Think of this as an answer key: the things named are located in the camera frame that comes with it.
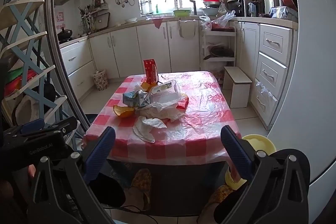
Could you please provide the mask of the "left hand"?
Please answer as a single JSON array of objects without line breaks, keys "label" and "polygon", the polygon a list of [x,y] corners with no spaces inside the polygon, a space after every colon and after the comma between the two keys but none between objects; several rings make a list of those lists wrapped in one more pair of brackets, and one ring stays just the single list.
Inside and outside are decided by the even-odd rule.
[{"label": "left hand", "polygon": [[29,175],[30,178],[34,178],[35,174],[36,174],[35,166],[33,164],[29,165],[28,169],[27,169],[27,172],[28,172],[28,175]]}]

